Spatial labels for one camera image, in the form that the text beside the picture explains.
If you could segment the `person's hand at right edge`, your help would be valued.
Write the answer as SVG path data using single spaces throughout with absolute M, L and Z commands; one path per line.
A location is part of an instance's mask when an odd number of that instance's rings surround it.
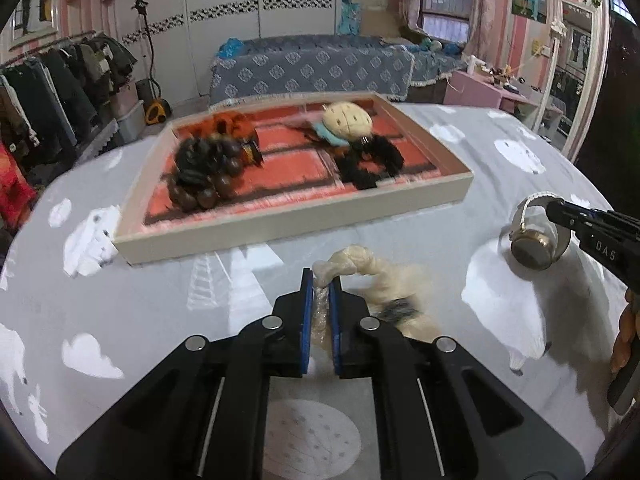
M 627 305 L 620 315 L 618 334 L 612 350 L 611 370 L 613 374 L 617 374 L 627 365 L 631 357 L 631 343 L 634 337 L 639 335 L 639 315 L 632 310 L 634 293 L 630 289 L 626 290 L 625 300 Z

